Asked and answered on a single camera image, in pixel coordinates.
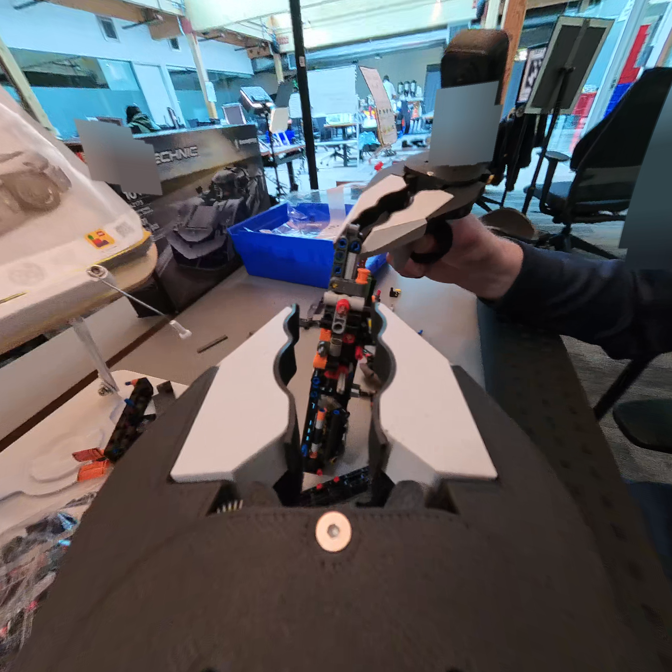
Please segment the black chair seat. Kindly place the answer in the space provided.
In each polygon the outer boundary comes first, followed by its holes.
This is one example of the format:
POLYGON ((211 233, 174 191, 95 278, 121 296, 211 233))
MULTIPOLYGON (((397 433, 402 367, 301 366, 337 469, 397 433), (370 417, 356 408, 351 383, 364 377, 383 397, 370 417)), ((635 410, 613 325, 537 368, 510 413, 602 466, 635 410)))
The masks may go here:
POLYGON ((671 455, 671 399, 621 401, 655 356, 628 362, 593 407, 596 421, 611 413, 617 428, 634 446, 671 455))

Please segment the whiteboard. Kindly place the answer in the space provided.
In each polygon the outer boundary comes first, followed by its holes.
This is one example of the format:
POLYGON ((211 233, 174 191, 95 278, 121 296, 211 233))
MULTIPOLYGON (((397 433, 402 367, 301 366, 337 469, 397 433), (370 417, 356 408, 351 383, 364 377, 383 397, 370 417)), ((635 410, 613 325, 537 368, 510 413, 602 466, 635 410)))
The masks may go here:
POLYGON ((355 64, 307 71, 313 118, 357 112, 357 71, 358 66, 355 64))

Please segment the silver metal bar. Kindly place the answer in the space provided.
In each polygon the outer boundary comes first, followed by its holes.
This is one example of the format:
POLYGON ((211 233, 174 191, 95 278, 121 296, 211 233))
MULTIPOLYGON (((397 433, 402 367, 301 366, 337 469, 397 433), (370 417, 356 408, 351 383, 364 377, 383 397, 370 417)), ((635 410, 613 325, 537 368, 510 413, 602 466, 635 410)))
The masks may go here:
POLYGON ((81 316, 74 317, 69 320, 69 324, 74 329, 77 338, 96 367, 97 377, 99 379, 99 395, 107 396, 116 394, 118 396, 120 389, 113 378, 105 357, 98 348, 85 319, 81 316))

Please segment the lego car chassis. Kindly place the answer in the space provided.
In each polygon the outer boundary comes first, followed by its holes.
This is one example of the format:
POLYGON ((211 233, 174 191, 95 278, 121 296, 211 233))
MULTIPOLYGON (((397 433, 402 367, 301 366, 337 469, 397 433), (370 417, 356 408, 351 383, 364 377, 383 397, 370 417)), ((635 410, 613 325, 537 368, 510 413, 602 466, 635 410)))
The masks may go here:
POLYGON ((349 403, 358 400, 356 426, 363 428, 364 402, 372 412, 375 392, 360 365, 374 358, 372 307, 375 288, 364 260, 364 233, 358 223, 345 223, 336 234, 331 276, 321 301, 319 334, 310 378, 307 414, 300 441, 304 475, 317 483, 300 494, 300 507, 324 508, 369 498, 369 468, 336 475, 333 468, 348 452, 353 423, 349 403))

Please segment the tan banner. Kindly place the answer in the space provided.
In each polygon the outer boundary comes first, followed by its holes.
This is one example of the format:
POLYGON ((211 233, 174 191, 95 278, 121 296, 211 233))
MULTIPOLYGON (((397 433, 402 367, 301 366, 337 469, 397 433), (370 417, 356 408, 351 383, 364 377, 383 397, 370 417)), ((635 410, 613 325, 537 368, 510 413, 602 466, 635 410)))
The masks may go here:
POLYGON ((359 65, 359 70, 374 101, 380 144, 382 147, 390 148, 397 141, 398 134, 396 117, 388 91, 384 87, 378 70, 364 65, 359 65))

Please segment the black lego frame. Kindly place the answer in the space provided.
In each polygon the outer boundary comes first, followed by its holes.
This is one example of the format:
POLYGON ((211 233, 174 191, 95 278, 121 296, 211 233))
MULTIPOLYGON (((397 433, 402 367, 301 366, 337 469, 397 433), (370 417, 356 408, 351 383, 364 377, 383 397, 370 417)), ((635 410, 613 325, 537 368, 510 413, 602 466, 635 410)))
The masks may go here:
POLYGON ((116 464, 139 439, 147 426, 156 420, 153 404, 154 386, 146 377, 132 382, 130 397, 103 451, 104 458, 116 464))

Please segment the blue plastic bin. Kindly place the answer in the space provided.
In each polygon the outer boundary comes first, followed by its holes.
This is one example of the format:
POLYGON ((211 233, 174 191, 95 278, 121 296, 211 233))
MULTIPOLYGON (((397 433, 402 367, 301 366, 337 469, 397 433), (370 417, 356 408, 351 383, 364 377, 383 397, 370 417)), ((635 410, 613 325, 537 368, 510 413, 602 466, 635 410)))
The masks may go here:
POLYGON ((249 275, 327 288, 333 270, 347 268, 348 248, 335 242, 285 238, 268 230, 280 223, 283 204, 235 224, 229 234, 249 275))

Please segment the white lamp base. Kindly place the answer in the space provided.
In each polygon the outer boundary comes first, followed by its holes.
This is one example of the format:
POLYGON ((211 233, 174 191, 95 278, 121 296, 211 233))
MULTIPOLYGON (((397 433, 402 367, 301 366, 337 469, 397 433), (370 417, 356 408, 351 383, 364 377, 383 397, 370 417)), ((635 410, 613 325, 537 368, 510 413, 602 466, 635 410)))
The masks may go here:
POLYGON ((99 382, 93 382, 66 401, 20 438, 11 442, 1 452, 1 502, 14 497, 47 497, 70 489, 71 486, 42 496, 31 496, 24 491, 28 484, 28 467, 33 458, 46 453, 49 444, 61 433, 85 433, 102 429, 105 439, 104 450, 124 409, 124 400, 130 397, 132 382, 144 377, 143 374, 127 370, 113 372, 120 393, 99 395, 99 382))

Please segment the black vertical pole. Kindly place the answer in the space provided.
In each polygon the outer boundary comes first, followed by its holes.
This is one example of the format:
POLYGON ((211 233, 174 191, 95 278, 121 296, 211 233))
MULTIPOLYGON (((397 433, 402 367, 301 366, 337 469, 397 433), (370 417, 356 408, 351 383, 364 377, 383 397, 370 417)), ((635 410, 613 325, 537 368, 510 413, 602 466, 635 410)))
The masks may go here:
POLYGON ((315 157, 315 139, 313 135, 313 117, 311 112, 307 59, 305 52, 305 40, 303 32, 303 22, 300 1, 289 1, 290 20, 292 25, 292 36, 294 41, 294 55, 296 61, 296 79, 298 92, 300 96, 300 106, 302 112, 302 128, 304 132, 305 152, 307 159, 308 178, 310 189, 319 189, 316 157, 315 157))

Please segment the clear plastic bags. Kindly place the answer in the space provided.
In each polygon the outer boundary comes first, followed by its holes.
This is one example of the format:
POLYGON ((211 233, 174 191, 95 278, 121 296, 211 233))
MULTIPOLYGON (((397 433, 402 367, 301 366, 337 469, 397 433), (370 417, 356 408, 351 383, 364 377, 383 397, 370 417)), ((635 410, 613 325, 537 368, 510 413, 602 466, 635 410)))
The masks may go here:
POLYGON ((335 242, 349 210, 361 194, 357 183, 295 194, 283 204, 280 223, 268 231, 285 238, 335 242))

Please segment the person's right forearm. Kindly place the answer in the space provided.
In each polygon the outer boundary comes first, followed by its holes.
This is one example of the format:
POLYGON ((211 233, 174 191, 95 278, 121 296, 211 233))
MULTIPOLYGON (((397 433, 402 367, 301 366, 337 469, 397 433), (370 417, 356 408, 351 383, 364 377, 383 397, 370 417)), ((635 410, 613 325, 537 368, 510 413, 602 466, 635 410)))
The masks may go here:
POLYGON ((481 298, 499 315, 597 345, 612 359, 671 352, 670 270, 518 246, 522 264, 511 287, 481 298))

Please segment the clear round lens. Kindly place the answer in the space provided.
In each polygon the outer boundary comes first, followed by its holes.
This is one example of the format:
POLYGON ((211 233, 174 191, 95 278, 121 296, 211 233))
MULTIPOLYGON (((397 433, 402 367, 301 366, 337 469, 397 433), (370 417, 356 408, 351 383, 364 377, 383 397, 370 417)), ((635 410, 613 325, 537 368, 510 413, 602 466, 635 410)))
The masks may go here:
POLYGON ((43 496, 61 491, 76 483, 83 466, 103 455, 105 432, 94 429, 85 433, 61 433, 48 446, 46 453, 33 458, 28 467, 30 496, 43 496))

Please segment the orange lego seat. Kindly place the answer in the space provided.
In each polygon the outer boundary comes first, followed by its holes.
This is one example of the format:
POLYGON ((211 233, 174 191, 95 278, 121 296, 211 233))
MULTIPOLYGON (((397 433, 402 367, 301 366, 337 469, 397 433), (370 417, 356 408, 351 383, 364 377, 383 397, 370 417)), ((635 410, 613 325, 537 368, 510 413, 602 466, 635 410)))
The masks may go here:
POLYGON ((113 466, 100 448, 82 449, 72 453, 78 463, 77 482, 82 483, 105 476, 113 466))

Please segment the person's right hand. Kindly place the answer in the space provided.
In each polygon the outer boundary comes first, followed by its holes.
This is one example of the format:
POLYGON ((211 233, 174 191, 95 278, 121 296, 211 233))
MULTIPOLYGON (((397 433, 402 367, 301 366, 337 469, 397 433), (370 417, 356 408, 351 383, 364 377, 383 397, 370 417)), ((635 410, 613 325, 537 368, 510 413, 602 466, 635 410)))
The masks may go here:
POLYGON ((504 297, 522 270, 523 248, 492 233, 474 214, 452 222, 451 230, 451 248, 435 263, 418 264, 401 248, 387 254, 388 263, 406 278, 454 284, 485 300, 504 297))

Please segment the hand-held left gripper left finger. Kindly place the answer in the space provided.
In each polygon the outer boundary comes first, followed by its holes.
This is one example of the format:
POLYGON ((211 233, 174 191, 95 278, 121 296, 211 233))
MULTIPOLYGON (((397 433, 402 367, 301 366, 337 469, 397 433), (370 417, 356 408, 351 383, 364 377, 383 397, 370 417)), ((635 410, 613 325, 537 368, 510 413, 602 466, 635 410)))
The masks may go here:
POLYGON ((281 502, 300 495, 296 374, 298 305, 281 309, 217 366, 171 469, 176 483, 261 483, 281 502))

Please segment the white instruction booklet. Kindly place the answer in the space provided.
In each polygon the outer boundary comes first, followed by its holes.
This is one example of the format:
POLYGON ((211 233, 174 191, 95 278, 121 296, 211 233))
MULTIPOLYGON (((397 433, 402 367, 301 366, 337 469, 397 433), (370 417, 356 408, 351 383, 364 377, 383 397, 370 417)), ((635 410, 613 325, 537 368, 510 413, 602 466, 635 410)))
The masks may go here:
POLYGON ((152 247, 133 209, 1 90, 1 318, 96 296, 94 265, 152 247))

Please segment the clear bag of lego parts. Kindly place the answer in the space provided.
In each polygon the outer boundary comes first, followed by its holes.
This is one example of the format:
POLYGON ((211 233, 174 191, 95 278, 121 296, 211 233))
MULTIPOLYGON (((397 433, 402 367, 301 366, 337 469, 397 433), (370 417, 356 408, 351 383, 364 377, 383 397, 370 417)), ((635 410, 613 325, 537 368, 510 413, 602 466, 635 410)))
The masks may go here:
POLYGON ((1 542, 1 669, 28 639, 34 617, 96 498, 89 491, 5 534, 1 542))

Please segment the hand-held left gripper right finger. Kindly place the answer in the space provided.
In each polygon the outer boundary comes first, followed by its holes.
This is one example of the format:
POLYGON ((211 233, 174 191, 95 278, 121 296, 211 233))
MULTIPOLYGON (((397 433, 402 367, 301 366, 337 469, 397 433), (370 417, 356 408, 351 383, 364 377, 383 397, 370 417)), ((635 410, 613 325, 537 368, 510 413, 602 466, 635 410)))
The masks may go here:
POLYGON ((451 364, 389 307, 372 315, 374 374, 369 467, 375 481, 493 483, 497 469, 451 364))

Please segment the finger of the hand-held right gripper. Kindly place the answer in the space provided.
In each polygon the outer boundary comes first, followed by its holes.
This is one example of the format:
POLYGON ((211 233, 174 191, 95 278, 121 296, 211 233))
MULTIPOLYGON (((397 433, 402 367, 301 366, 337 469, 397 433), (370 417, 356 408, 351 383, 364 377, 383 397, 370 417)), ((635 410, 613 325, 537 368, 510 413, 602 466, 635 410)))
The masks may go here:
POLYGON ((444 190, 422 190, 410 204, 383 217, 364 236, 361 255, 369 257, 407 247, 422 238, 429 221, 448 210, 454 195, 444 190))
POLYGON ((406 180, 399 175, 387 175, 362 192, 349 211, 343 229, 347 232, 351 227, 358 227, 360 232, 370 231, 402 210, 407 202, 406 180))

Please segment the black office chair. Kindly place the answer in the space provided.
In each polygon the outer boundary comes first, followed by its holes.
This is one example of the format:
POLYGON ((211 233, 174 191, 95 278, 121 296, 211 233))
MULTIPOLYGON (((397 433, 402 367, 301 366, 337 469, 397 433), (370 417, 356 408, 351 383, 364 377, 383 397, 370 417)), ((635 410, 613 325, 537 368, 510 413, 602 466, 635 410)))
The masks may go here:
POLYGON ((571 156, 549 151, 541 185, 525 193, 539 210, 560 224, 541 234, 536 247, 570 253, 577 249, 604 259, 610 253, 572 233, 574 224, 624 222, 646 150, 671 90, 671 68, 658 66, 640 78, 600 123, 577 143, 571 156))

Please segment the framed board on stand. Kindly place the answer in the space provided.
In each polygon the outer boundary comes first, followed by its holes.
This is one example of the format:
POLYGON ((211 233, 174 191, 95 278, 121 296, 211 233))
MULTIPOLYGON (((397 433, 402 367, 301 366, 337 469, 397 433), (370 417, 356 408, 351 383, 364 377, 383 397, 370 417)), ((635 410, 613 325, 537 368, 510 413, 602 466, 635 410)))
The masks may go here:
POLYGON ((525 192, 523 213, 533 198, 542 164, 559 117, 571 113, 615 21, 562 15, 556 21, 525 112, 547 115, 540 157, 525 192))

